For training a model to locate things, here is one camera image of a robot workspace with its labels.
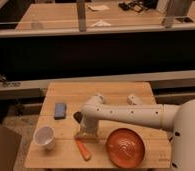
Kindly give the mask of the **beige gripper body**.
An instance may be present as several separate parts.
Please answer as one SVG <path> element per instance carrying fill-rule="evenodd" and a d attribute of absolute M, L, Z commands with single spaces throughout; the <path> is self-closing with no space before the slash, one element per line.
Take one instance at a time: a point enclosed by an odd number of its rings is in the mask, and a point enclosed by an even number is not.
<path fill-rule="evenodd" d="M 98 134 L 95 131 L 88 131 L 84 128 L 79 128 L 79 131 L 75 134 L 77 139 L 85 140 L 85 141 L 97 141 Z"/>

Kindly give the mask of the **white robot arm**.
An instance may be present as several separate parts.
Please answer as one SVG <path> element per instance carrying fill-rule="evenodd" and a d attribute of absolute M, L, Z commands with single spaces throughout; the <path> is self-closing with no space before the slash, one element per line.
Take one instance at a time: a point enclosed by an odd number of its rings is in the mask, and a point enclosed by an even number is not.
<path fill-rule="evenodd" d="M 195 99 L 182 105 L 108 105 L 101 94 L 90 97 L 80 108 L 79 137 L 96 137 L 100 120 L 161 129 L 173 133 L 170 171 L 195 171 Z"/>

